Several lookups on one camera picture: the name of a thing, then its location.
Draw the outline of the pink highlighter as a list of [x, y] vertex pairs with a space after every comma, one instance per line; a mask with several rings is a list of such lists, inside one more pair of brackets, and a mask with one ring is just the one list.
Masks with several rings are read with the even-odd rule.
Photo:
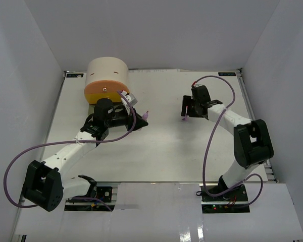
[[146, 112], [142, 115], [142, 119], [143, 119], [144, 121], [147, 121], [147, 119], [148, 119], [148, 111], [146, 111]]

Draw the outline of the orange top drawer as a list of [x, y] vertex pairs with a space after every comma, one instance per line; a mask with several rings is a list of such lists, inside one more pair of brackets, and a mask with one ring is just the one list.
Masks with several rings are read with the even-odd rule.
[[84, 88], [84, 94], [109, 93], [123, 90], [128, 93], [130, 92], [129, 88], [122, 82], [115, 80], [99, 80], [87, 84]]

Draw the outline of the yellow drawer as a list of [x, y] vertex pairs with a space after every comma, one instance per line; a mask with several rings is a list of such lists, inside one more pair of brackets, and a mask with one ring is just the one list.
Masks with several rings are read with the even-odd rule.
[[86, 101], [92, 105], [103, 98], [110, 99], [113, 103], [121, 102], [121, 96], [117, 92], [84, 94], [84, 96]]

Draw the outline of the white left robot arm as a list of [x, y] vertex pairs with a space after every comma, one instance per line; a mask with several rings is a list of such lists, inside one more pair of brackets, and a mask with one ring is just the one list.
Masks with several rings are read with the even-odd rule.
[[28, 165], [23, 197], [48, 212], [57, 208], [62, 200], [96, 200], [97, 182], [94, 179], [85, 175], [70, 180], [64, 177], [108, 136], [110, 128], [124, 126], [131, 132], [148, 125], [134, 109], [136, 103], [132, 94], [121, 97], [119, 104], [108, 98], [98, 100], [71, 143], [44, 161], [34, 160]]

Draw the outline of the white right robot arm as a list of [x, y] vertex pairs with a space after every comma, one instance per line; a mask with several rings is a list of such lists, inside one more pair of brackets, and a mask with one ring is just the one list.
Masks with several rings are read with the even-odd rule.
[[266, 123], [262, 119], [251, 120], [229, 110], [221, 101], [212, 100], [204, 85], [194, 84], [192, 95], [183, 96], [182, 116], [202, 117], [222, 127], [233, 136], [234, 161], [220, 176], [218, 184], [203, 194], [230, 201], [236, 188], [251, 177], [252, 171], [274, 155]]

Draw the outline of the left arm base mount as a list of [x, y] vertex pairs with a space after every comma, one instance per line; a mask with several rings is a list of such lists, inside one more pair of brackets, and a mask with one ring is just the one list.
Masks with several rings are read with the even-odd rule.
[[80, 196], [80, 199], [68, 199], [65, 211], [78, 212], [112, 212], [117, 200], [117, 187], [100, 186], [93, 189], [90, 195]]

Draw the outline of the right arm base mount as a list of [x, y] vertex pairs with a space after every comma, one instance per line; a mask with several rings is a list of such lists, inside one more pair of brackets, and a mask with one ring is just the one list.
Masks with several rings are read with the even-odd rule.
[[211, 197], [205, 193], [203, 186], [196, 195], [201, 198], [203, 214], [249, 213], [248, 196], [244, 185], [220, 197]]

